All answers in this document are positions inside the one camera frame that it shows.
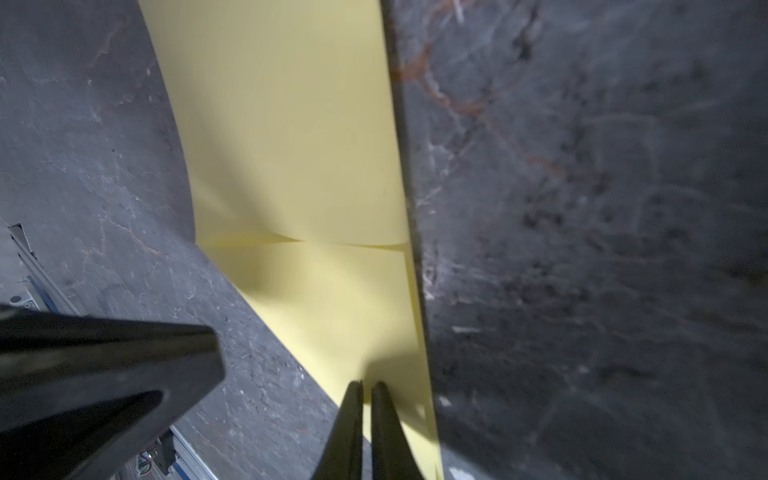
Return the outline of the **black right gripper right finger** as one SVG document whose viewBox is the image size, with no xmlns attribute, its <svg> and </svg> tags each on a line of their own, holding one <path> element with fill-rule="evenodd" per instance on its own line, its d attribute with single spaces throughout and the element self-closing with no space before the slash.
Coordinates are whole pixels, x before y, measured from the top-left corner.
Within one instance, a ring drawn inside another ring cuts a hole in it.
<svg viewBox="0 0 768 480">
<path fill-rule="evenodd" d="M 387 385 L 371 392 L 371 447 L 374 480 L 423 480 Z"/>
</svg>

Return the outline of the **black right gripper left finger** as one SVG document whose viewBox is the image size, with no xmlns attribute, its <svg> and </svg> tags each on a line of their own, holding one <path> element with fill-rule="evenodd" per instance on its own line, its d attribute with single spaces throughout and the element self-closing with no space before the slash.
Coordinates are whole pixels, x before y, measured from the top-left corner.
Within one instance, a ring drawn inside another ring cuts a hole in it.
<svg viewBox="0 0 768 480">
<path fill-rule="evenodd" d="M 347 386 L 312 480 L 360 480 L 363 448 L 363 385 Z"/>
</svg>

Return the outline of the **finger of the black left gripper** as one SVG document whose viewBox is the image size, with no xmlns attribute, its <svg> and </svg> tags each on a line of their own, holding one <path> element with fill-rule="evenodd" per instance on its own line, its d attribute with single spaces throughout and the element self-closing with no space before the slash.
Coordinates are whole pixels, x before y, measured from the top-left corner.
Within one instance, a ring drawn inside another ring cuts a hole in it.
<svg viewBox="0 0 768 480">
<path fill-rule="evenodd" d="M 108 479 L 225 377 L 213 329 L 1 308 L 1 476 Z"/>
</svg>

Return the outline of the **yellow square paper sheet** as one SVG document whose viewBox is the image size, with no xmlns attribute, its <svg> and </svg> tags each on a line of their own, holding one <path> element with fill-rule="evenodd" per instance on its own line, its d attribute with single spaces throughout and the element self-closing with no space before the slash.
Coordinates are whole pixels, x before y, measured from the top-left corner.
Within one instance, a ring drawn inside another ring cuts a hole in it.
<svg viewBox="0 0 768 480">
<path fill-rule="evenodd" d="M 443 475 L 377 1 L 144 1 L 197 245 L 335 402 L 387 385 Z"/>
</svg>

